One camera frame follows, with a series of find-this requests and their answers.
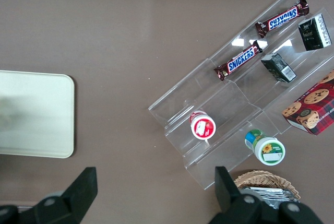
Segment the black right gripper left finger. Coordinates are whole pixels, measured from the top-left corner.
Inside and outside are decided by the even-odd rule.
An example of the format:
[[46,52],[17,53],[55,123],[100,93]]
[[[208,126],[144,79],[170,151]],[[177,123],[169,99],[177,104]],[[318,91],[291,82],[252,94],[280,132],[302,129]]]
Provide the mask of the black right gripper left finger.
[[19,214],[19,223],[81,223],[98,193],[97,171],[87,167],[60,195]]

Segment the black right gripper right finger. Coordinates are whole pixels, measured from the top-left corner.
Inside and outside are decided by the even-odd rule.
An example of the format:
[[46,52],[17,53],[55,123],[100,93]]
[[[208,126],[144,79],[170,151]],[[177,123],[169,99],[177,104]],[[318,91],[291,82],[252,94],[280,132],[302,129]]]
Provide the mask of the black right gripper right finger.
[[214,184],[221,212],[210,223],[260,223],[261,201],[240,193],[226,167],[215,167]]

